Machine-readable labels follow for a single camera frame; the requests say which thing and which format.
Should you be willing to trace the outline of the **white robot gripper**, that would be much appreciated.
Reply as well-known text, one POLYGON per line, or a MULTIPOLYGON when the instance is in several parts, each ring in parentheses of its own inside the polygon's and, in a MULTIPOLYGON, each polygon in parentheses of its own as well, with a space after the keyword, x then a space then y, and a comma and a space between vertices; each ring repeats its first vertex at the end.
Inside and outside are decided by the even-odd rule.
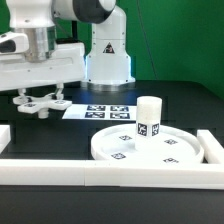
POLYGON ((81 81, 85 75, 84 44, 59 44, 46 61, 31 63, 22 54, 0 55, 0 91, 18 89, 26 101, 26 89, 56 85, 54 96, 64 98, 63 83, 81 81))

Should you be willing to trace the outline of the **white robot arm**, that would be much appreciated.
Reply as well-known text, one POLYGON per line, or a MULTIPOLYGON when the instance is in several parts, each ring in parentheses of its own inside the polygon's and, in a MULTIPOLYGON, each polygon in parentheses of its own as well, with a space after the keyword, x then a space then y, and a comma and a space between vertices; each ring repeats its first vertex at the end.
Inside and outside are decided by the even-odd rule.
POLYGON ((66 84, 118 90, 135 84, 125 11, 116 0, 0 0, 0 92, 66 84))

